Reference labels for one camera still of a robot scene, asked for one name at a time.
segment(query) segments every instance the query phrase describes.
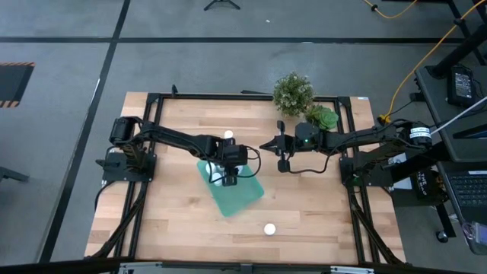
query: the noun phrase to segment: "laptop keyboard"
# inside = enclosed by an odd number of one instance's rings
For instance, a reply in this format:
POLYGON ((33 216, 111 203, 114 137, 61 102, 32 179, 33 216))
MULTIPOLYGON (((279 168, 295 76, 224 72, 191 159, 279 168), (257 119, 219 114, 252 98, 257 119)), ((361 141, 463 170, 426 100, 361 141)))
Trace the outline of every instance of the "laptop keyboard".
POLYGON ((460 206, 487 207, 487 171, 480 174, 449 173, 447 176, 460 206))

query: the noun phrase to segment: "green cloth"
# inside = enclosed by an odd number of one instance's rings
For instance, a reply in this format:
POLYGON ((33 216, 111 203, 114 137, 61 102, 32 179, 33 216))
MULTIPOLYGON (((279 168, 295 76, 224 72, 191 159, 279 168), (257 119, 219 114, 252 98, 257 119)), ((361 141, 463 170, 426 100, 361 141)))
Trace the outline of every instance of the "green cloth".
MULTIPOLYGON (((208 182, 208 174, 206 173, 207 161, 199 161, 198 169, 203 178, 203 182, 208 186, 212 192, 213 199, 215 199, 220 212, 224 217, 231 217, 239 211, 247 208, 251 203, 257 201, 264 195, 264 189, 255 177, 238 178, 236 186, 215 186, 208 182)), ((252 175, 250 167, 243 166, 240 175, 252 175)))

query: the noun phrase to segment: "green plant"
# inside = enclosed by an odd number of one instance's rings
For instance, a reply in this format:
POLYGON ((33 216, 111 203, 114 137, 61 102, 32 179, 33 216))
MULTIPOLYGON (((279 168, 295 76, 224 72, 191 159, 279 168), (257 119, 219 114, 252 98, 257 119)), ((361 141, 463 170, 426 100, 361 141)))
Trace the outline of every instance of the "green plant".
POLYGON ((307 108, 304 118, 308 123, 320 127, 320 129, 330 130, 336 127, 338 114, 328 107, 313 105, 307 108))
POLYGON ((299 116, 313 103, 313 86, 296 72, 279 79, 274 87, 274 104, 284 116, 299 116))

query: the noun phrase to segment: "wooden tabletop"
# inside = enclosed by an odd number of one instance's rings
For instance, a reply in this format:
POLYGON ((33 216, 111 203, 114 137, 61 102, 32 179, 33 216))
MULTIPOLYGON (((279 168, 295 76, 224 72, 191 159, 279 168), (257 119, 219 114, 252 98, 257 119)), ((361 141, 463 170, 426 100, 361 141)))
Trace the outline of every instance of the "wooden tabletop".
MULTIPOLYGON (((123 116, 142 116, 146 93, 129 92, 123 116)), ((356 129, 374 125, 365 97, 351 97, 356 129)), ((333 109, 332 104, 323 104, 333 109)), ((345 131, 347 121, 342 108, 345 131)), ((188 134, 223 137, 232 130, 239 144, 258 148, 278 134, 282 119, 270 101, 165 99, 161 125, 188 134)), ((294 134, 299 119, 284 119, 286 133, 294 134)), ((372 149, 374 146, 361 148, 372 149)), ((254 263, 356 264, 357 255, 349 202, 341 184, 338 158, 330 158, 324 174, 282 174, 278 158, 261 151, 262 168, 256 175, 263 198, 234 217, 221 215, 196 167, 198 159, 187 151, 158 144, 157 170, 149 184, 138 240, 138 259, 254 263), (264 225, 275 224, 273 236, 264 225)), ((294 170, 322 169, 325 155, 296 154, 294 170)), ((249 161, 255 170, 256 161, 249 161)), ((119 224, 127 183, 114 183, 100 196, 86 255, 98 251, 119 224)), ((403 246, 390 197, 378 187, 368 187, 374 226, 388 247, 404 260, 403 246)), ((127 231, 127 254, 132 229, 127 231)), ((365 230, 366 257, 371 260, 365 230)))

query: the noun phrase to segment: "white ball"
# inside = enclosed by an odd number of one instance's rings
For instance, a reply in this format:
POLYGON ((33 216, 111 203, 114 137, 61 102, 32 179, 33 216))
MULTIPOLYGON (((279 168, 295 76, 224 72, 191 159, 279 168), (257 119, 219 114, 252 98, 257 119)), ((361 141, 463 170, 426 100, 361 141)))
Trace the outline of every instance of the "white ball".
POLYGON ((215 181, 215 182, 213 183, 215 186, 221 186, 221 184, 223 183, 223 182, 221 181, 221 175, 220 175, 219 173, 215 173, 215 174, 213 174, 213 176, 212 176, 212 181, 215 181))
POLYGON ((225 134, 224 134, 224 138, 225 138, 225 139, 228 139, 228 138, 232 138, 232 137, 234 137, 234 132, 233 132, 233 131, 231 131, 231 130, 227 130, 227 131, 225 132, 225 134))
MULTIPOLYGON (((210 163, 210 165, 212 166, 212 173, 216 172, 216 166, 215 166, 215 164, 210 163)), ((209 165, 208 165, 208 164, 206 164, 205 169, 206 169, 206 173, 207 173, 207 174, 210 174, 210 167, 209 167, 209 165)))
POLYGON ((264 233, 266 233, 266 235, 268 235, 268 236, 273 235, 275 233, 275 225, 273 225, 273 224, 267 224, 264 227, 264 233))

